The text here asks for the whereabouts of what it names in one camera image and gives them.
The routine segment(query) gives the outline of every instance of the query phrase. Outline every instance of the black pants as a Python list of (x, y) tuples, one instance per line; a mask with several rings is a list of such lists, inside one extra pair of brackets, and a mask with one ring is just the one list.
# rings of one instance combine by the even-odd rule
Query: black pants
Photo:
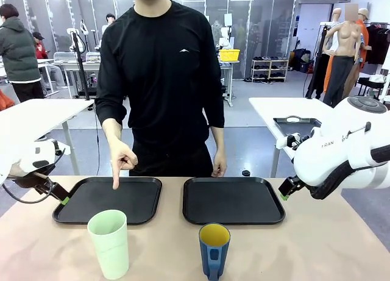
[(138, 164), (130, 170), (130, 176), (210, 177), (213, 173), (206, 144), (191, 152), (162, 154), (134, 142), (133, 152), (138, 157)]
[(354, 64), (353, 57), (335, 56), (324, 103), (335, 108), (342, 100), (344, 86)]
[(309, 89), (306, 93), (307, 98), (311, 98), (314, 90), (316, 90), (316, 99), (321, 98), (321, 94), (324, 92), (324, 82), (325, 76), (327, 75), (329, 58), (330, 56), (327, 54), (321, 54), (318, 58), (315, 71), (310, 81)]
[(12, 85), (20, 102), (30, 99), (44, 98), (40, 81), (26, 84), (12, 83)]

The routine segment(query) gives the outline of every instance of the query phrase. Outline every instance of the cup handle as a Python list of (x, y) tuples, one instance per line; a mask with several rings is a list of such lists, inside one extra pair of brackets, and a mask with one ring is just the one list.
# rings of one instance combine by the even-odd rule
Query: cup handle
[[(218, 259), (212, 260), (211, 259), (211, 250), (218, 251)], [(207, 262), (210, 267), (210, 276), (208, 279), (210, 281), (218, 281), (218, 271), (221, 267), (221, 255), (222, 255), (222, 248), (221, 247), (207, 247)]]

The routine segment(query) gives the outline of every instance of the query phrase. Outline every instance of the green tape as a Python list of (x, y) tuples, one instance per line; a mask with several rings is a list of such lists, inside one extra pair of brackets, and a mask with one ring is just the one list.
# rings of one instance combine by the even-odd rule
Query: green tape
[(66, 199), (63, 200), (63, 201), (61, 202), (61, 204), (65, 206), (68, 202), (69, 202), (69, 197), (66, 197)]
[(282, 194), (280, 194), (280, 197), (283, 199), (283, 201), (287, 201), (288, 198), (289, 198), (289, 196), (284, 196), (284, 195), (282, 195)]

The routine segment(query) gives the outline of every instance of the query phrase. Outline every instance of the black tray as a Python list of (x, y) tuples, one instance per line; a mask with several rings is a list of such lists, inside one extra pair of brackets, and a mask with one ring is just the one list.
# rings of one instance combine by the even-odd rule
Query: black tray
[(112, 177), (89, 177), (78, 182), (69, 193), (69, 202), (60, 204), (53, 219), (64, 224), (87, 224), (104, 210), (120, 210), (127, 216), (127, 225), (150, 221), (157, 209), (162, 184), (158, 179), (121, 177), (117, 190)]
[(314, 127), (320, 127), (321, 122), (316, 118), (300, 118), (299, 116), (291, 115), (287, 118), (274, 118), (274, 121), (284, 136), (299, 133), (301, 137), (310, 136), (311, 130)]
[(266, 180), (228, 177), (187, 180), (183, 215), (198, 225), (269, 225), (282, 222), (285, 211)]

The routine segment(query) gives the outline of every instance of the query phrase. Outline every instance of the orange garment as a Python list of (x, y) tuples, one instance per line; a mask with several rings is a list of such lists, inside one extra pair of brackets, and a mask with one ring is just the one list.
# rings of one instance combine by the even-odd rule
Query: orange garment
[[(363, 34), (364, 44), (368, 45), (369, 34), (368, 34), (368, 30), (367, 30), (366, 26), (364, 25), (363, 21), (361, 21), (360, 19), (358, 21), (356, 21), (356, 23), (360, 25), (360, 30), (361, 30), (361, 33)], [(360, 57), (363, 58), (363, 61), (361, 62), (361, 65), (360, 65), (361, 69), (363, 69), (364, 63), (366, 62), (366, 56), (367, 56), (367, 51), (362, 48), (360, 51)]]
[(324, 80), (324, 93), (327, 92), (327, 88), (328, 88), (328, 84), (329, 84), (329, 79), (330, 79), (330, 74), (332, 73), (332, 63), (333, 63), (333, 55), (330, 56), (329, 58), (329, 62), (328, 62), (328, 68), (327, 68), (327, 74), (325, 76), (325, 80)]
[(0, 90), (0, 111), (14, 105), (15, 103)]

